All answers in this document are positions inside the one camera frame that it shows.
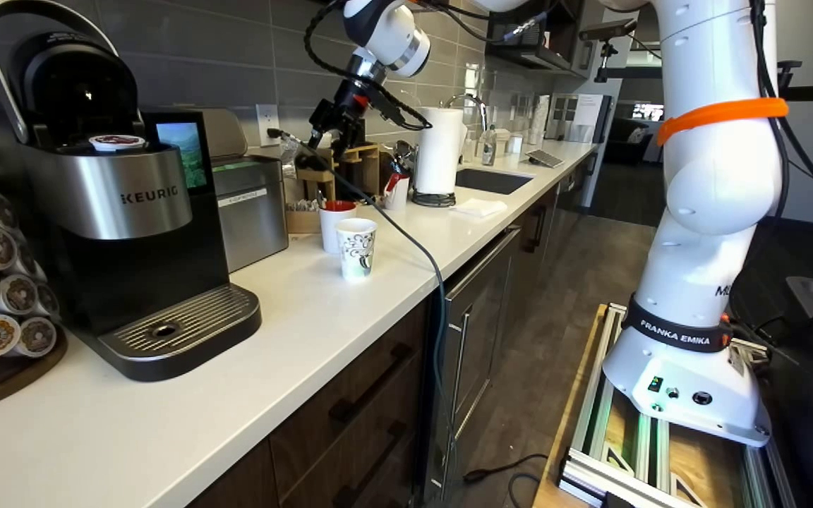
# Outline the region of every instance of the coffee maker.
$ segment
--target coffee maker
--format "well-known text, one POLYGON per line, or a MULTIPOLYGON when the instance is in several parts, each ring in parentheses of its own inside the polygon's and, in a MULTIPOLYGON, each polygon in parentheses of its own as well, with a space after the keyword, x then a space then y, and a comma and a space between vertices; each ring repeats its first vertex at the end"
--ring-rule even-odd
POLYGON ((0 19, 17 14, 70 28, 28 37, 0 64, 0 191, 65 328, 137 381, 248 339, 261 302, 230 281, 200 113, 141 113, 130 66, 79 11, 0 2, 0 19))

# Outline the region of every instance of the kitchen counter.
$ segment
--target kitchen counter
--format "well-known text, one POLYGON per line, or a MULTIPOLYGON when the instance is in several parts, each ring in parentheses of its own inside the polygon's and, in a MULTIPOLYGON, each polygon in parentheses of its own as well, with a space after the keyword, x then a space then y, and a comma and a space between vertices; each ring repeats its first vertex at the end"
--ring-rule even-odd
MULTIPOLYGON (((449 275, 591 150, 549 144, 562 158, 555 168, 501 164, 504 172, 531 178, 514 195, 457 186, 457 202, 507 202, 498 217, 428 206, 406 206, 392 217, 449 275)), ((377 209, 360 213, 378 219, 377 270, 367 281, 348 285, 316 237, 292 240, 289 250, 231 274, 231 281, 261 295, 264 328, 182 377, 128 381, 70 339, 48 374, 0 401, 0 508, 195 500, 436 291, 429 260, 377 209)))

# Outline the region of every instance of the dishwasher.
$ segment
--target dishwasher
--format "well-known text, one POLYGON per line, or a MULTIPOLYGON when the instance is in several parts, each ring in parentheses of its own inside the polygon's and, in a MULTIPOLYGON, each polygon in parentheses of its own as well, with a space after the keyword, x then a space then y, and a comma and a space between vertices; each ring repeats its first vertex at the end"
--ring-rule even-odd
POLYGON ((446 281, 446 339, 436 344, 432 419, 423 474, 423 505, 449 508, 461 495, 468 455, 480 440, 476 408, 488 383, 508 323, 511 263, 519 229, 495 237, 446 281))

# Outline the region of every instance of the orange band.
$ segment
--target orange band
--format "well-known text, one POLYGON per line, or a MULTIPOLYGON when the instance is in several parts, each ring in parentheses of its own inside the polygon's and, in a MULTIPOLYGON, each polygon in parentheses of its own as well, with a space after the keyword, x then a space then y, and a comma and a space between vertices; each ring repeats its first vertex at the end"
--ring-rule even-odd
POLYGON ((689 109, 687 114, 669 119, 659 129, 659 144, 666 144, 682 129, 694 129, 704 123, 737 120, 737 119, 780 119, 787 114, 790 107, 785 99, 745 99, 745 102, 718 102, 708 107, 689 109))

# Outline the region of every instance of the floor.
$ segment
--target floor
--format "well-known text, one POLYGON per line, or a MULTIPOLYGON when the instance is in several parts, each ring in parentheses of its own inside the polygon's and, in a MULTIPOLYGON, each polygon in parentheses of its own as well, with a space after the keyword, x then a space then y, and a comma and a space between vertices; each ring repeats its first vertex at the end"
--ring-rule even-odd
MULTIPOLYGON (((484 446, 477 469, 514 462, 526 455, 549 455, 556 431, 574 363, 601 302, 628 302, 646 260, 649 240, 665 209, 659 167, 607 167, 591 213, 576 213, 574 241, 560 250, 542 280, 535 312, 511 336, 511 346, 480 407, 484 446)), ((775 320, 787 291, 785 275, 813 274, 813 225, 762 222, 732 306, 745 323, 775 320)), ((531 505, 538 483, 516 474, 539 474, 542 459, 492 474, 463 491, 461 508, 531 505)))

